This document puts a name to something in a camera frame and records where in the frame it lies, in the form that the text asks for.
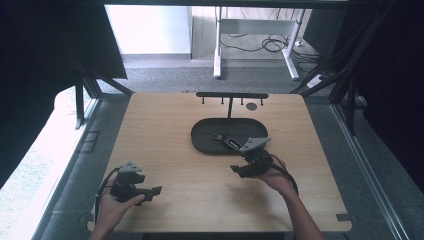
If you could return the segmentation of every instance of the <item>gray mat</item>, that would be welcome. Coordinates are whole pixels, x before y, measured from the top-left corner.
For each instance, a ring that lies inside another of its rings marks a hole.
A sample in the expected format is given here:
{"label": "gray mat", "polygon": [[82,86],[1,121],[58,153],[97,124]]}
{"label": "gray mat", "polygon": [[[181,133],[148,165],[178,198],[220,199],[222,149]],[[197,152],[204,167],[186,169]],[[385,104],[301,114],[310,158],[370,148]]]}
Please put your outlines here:
{"label": "gray mat", "polygon": [[[245,92],[289,93],[299,86],[286,67],[222,68],[221,79],[213,77],[213,68],[128,68],[128,80],[117,81],[136,92]],[[110,86],[103,91],[118,93]],[[327,96],[331,86],[314,94]]]}

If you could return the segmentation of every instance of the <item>white table leg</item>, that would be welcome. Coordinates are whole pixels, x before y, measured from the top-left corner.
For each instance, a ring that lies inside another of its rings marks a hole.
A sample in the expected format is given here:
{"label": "white table leg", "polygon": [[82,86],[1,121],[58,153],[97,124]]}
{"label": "white table leg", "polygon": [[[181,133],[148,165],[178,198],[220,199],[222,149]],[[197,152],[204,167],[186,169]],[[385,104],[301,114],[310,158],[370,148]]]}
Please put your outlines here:
{"label": "white table leg", "polygon": [[216,20],[216,46],[215,46],[215,56],[213,63],[213,77],[221,77],[221,12],[222,7],[219,7]]}
{"label": "white table leg", "polygon": [[291,59],[290,55],[293,51],[294,43],[296,42],[297,34],[299,33],[300,26],[302,25],[302,19],[303,15],[305,14],[305,9],[300,9],[299,14],[297,15],[296,23],[293,28],[293,32],[290,36],[289,45],[286,49],[283,49],[283,56],[286,60],[287,67],[290,72],[290,76],[292,77],[292,80],[299,79],[299,74],[297,73],[296,67],[293,64],[293,60]]}

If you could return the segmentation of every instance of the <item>black oval tray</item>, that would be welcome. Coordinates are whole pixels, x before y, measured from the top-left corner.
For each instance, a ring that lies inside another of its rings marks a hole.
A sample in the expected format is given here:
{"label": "black oval tray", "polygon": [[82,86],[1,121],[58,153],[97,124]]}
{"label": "black oval tray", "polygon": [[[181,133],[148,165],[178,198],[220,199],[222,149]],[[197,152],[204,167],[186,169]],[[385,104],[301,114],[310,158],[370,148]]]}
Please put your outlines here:
{"label": "black oval tray", "polygon": [[231,137],[242,146],[249,138],[268,137],[266,127],[255,119],[206,118],[197,122],[191,130],[193,146],[206,154],[240,154],[221,141],[212,139],[213,134]]}

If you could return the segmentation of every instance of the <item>white wall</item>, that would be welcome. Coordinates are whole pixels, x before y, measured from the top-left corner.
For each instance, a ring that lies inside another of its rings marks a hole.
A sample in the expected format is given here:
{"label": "white wall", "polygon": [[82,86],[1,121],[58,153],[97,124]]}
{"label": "white wall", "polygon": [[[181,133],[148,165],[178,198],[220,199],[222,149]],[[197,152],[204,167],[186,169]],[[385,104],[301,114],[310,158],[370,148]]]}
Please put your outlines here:
{"label": "white wall", "polygon": [[106,5],[121,54],[190,53],[191,7]]}

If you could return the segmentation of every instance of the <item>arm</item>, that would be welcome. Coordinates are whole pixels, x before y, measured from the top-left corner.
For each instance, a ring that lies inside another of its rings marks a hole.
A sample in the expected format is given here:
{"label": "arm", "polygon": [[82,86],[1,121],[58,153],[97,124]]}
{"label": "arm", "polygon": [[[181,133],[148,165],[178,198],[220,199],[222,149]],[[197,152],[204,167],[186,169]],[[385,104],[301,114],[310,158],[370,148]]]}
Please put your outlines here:
{"label": "arm", "polygon": [[[112,185],[113,180],[109,181],[108,185]],[[112,234],[113,229],[118,226],[125,213],[135,204],[143,201],[144,195],[138,195],[127,202],[117,202],[110,195],[110,187],[107,187],[100,200],[100,211],[97,218],[96,226],[91,232],[90,240],[108,239]]]}
{"label": "arm", "polygon": [[[274,164],[277,166],[283,165],[285,167],[285,163],[278,157],[273,157],[273,160]],[[278,191],[278,193],[284,198],[297,240],[324,239],[323,234],[315,224],[308,210],[303,205],[289,180],[287,180],[280,172],[272,168],[268,169],[265,174],[257,178],[264,181],[272,189]]]}

